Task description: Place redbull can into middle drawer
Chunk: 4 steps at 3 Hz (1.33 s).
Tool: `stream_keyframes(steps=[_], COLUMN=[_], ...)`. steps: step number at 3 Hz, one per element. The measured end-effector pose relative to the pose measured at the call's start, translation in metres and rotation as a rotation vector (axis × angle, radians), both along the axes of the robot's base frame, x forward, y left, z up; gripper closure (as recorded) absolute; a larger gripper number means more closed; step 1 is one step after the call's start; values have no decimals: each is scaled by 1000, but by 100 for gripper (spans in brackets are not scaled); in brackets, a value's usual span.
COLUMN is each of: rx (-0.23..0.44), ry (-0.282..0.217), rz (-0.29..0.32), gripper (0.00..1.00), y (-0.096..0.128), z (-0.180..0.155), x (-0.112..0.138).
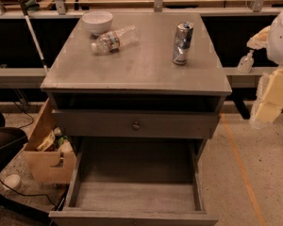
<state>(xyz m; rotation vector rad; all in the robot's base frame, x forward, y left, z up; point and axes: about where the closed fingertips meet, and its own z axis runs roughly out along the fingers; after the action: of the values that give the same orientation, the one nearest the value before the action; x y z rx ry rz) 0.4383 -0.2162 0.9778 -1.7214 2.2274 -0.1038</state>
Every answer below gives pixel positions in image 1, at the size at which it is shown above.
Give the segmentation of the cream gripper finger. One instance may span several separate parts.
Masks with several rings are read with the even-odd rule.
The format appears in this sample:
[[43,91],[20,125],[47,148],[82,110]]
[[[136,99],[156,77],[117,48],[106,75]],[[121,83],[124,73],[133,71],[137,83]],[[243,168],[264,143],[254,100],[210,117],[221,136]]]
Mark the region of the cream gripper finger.
[[257,88],[257,99],[251,110],[251,124],[273,123],[283,110],[283,67],[264,73]]
[[246,43],[246,46],[254,50],[260,50],[262,48],[266,48],[268,43],[269,31],[270,31],[270,26],[268,25],[263,29],[261,29],[252,38],[250,38],[249,41]]

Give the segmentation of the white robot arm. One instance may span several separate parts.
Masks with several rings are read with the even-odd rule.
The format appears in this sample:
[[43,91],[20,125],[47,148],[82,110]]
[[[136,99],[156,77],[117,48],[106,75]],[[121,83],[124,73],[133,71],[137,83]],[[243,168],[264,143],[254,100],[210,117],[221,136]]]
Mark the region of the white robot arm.
[[259,50],[265,48],[269,60],[278,65],[262,87],[254,120],[262,123],[274,122],[283,109],[283,9],[273,22],[253,36],[246,46]]

